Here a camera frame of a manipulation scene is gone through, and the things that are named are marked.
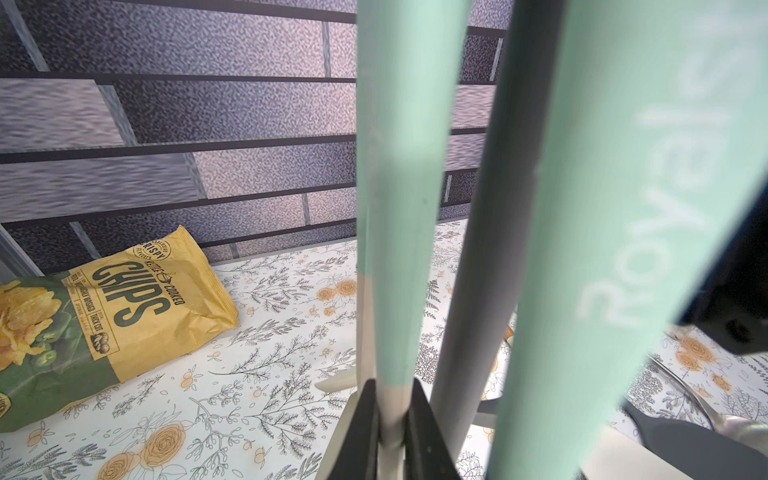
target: floral shelf liner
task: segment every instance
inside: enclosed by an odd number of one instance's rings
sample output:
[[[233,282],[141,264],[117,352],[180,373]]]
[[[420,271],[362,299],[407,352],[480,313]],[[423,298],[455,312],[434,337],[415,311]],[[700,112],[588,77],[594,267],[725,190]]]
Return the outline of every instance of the floral shelf liner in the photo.
[[[416,375],[429,393],[461,254],[465,220],[435,231]],[[240,325],[205,347],[45,421],[0,435],[0,480],[313,478],[352,390],[314,383],[355,362],[356,242],[215,266]],[[515,319],[508,336],[512,338]],[[483,398],[502,393],[501,341]],[[655,354],[719,412],[766,421],[768,355],[735,357],[694,330]],[[654,416],[708,426],[653,366],[627,397]],[[617,410],[608,420],[637,440]],[[457,468],[485,478],[493,431],[472,426]]]

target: black spatula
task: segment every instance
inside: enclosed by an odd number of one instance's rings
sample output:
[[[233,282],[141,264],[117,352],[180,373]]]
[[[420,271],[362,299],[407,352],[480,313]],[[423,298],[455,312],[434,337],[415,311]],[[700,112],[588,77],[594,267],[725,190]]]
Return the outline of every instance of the black spatula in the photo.
[[[656,419],[624,400],[645,447],[693,480],[768,480],[768,458],[690,422]]]

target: utensil handle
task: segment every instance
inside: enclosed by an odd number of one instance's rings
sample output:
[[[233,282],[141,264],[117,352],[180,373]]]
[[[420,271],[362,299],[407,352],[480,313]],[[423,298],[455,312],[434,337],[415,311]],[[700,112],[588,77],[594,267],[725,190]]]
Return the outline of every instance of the utensil handle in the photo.
[[[682,389],[687,393],[693,401],[699,406],[700,409],[703,410],[704,414],[707,415],[707,418],[710,420],[710,423],[714,424],[715,420],[720,419],[720,413],[718,413],[715,409],[713,409],[709,403],[701,396],[699,395],[696,390],[692,389],[690,386],[688,386],[687,383],[683,381],[682,378],[677,376],[675,372],[673,372],[669,367],[664,365],[663,362],[660,362],[656,357],[654,356],[648,356],[660,369],[664,371],[664,373],[667,374],[667,376],[671,377],[672,380],[674,380]]]
[[[643,442],[643,446],[650,450],[648,446],[648,433],[653,428],[654,417],[645,415],[640,409],[634,405],[629,399],[624,399],[624,403],[621,404],[621,408],[630,416],[635,426],[637,426],[637,432],[640,434],[640,438]]]

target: chips bag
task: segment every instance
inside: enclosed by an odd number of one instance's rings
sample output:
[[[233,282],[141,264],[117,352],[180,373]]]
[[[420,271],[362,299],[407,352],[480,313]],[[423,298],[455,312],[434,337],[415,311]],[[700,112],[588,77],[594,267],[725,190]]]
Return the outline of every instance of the chips bag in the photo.
[[[235,326],[234,302],[183,227],[68,272],[0,286],[0,432]]]

